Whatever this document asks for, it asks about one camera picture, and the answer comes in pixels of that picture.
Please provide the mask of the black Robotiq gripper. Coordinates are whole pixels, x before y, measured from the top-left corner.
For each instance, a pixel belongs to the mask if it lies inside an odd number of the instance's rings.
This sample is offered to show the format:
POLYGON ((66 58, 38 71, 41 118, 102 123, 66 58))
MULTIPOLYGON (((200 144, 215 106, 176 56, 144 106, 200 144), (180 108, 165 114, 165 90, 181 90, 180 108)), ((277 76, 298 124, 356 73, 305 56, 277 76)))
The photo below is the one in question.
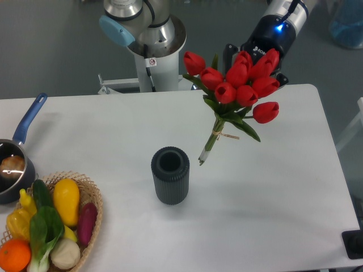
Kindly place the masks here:
MULTIPOLYGON (((266 15, 262 17, 248 40, 240 46, 240 51, 250 54, 253 64, 257 63, 262 56, 270 49, 279 52, 279 61, 272 74, 281 70, 282 60, 292 46, 297 37, 296 30, 292 23, 281 20, 278 15, 266 15)), ((223 50, 223 74, 226 75, 231 69, 234 56, 239 52, 239 48, 233 44, 225 45, 223 50)), ((276 74, 276 80, 280 87, 289 83, 289 79, 281 72, 276 74)))

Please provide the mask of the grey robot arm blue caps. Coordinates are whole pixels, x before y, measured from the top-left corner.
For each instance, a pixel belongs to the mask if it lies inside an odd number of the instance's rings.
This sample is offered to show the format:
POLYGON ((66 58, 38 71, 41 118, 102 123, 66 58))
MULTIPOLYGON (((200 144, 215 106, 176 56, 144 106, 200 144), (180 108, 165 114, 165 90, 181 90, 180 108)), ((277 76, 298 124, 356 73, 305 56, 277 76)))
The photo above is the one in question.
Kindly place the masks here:
MULTIPOLYGON (((227 44, 222 72, 232 67, 241 50, 257 63, 270 49, 283 60, 306 22, 315 1, 269 1, 269 6, 248 40, 227 44)), ((168 1, 104 1, 99 19, 104 34, 134 55, 141 92, 179 89, 179 52, 187 34, 184 24, 170 14, 168 1)))

